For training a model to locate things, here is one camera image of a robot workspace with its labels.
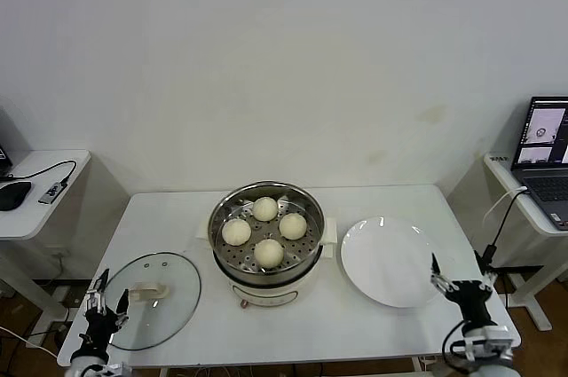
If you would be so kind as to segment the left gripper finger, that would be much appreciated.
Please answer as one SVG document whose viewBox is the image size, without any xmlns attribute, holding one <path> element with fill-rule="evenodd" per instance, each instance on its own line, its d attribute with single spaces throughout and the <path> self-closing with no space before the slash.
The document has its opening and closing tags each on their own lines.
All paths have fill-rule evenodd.
<svg viewBox="0 0 568 377">
<path fill-rule="evenodd" d="M 128 308 L 129 308 L 129 290 L 124 289 L 122 295 L 117 303 L 115 314 L 114 325 L 116 328 L 121 328 L 125 322 L 129 319 Z"/>
<path fill-rule="evenodd" d="M 85 312 L 106 313 L 105 289 L 109 278 L 109 269 L 105 269 L 95 280 L 93 287 L 85 293 Z"/>
</svg>

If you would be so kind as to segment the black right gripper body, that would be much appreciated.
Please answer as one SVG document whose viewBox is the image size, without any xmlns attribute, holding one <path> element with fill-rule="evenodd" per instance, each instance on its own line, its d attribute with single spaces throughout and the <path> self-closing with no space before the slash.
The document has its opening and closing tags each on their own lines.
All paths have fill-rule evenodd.
<svg viewBox="0 0 568 377">
<path fill-rule="evenodd" d="M 491 288 L 480 280 L 456 280 L 445 298 L 456 303 L 464 320 L 463 329 L 478 329 L 491 325 L 491 316 L 486 302 L 491 297 Z"/>
</svg>

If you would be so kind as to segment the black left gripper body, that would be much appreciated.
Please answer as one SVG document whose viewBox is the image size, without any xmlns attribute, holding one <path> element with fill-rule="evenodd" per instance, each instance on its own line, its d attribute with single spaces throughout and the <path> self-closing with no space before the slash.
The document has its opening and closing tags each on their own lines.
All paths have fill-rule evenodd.
<svg viewBox="0 0 568 377">
<path fill-rule="evenodd" d="M 81 335 L 81 350 L 88 354 L 106 354 L 107 346 L 113 334 L 119 331 L 118 321 L 121 316 L 106 307 L 100 312 L 97 307 L 85 312 L 87 330 Z"/>
</svg>

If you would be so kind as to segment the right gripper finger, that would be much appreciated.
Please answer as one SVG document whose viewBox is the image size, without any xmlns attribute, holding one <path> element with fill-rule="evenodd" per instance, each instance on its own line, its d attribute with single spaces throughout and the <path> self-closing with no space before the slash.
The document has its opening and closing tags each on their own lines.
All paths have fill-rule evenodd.
<svg viewBox="0 0 568 377">
<path fill-rule="evenodd" d="M 454 285 L 451 280 L 446 278 L 440 270 L 438 259 L 434 253 L 431 254 L 431 274 L 430 283 L 441 293 L 448 294 L 453 292 Z"/>
<path fill-rule="evenodd" d="M 474 253 L 477 266 L 482 275 L 478 288 L 482 291 L 493 291 L 493 286 L 497 274 L 494 272 L 492 266 L 486 262 L 486 259 L 484 259 L 483 256 L 481 256 L 476 250 L 474 251 Z"/>
</svg>

